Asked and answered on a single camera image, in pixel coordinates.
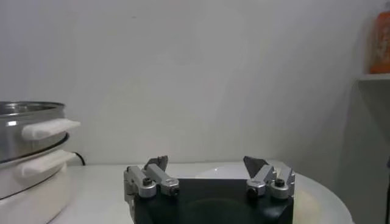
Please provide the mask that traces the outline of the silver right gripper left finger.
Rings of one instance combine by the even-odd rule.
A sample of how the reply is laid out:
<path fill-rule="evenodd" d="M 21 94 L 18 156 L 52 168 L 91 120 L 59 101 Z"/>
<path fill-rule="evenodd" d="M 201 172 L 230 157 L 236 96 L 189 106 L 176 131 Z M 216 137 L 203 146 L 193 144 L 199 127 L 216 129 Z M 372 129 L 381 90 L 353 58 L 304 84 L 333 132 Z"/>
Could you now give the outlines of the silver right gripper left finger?
<path fill-rule="evenodd" d="M 128 166 L 124 171 L 125 201 L 129 203 L 136 196 L 153 198 L 158 188 L 163 195 L 177 196 L 180 193 L 179 180 L 165 172 L 167 166 L 167 155 L 151 158 L 142 169 L 139 166 Z"/>

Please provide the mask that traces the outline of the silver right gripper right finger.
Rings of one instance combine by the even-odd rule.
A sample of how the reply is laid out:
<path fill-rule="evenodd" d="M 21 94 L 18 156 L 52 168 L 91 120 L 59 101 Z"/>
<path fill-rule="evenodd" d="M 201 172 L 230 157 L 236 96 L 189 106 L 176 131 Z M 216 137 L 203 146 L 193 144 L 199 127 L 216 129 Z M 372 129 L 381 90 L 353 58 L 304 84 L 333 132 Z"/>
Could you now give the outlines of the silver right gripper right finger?
<path fill-rule="evenodd" d="M 265 160 L 250 156 L 245 156 L 243 162 L 250 176 L 246 181 L 249 198 L 262 197 L 267 192 L 278 200 L 294 196 L 296 175 L 290 167 L 281 168 L 277 172 Z"/>

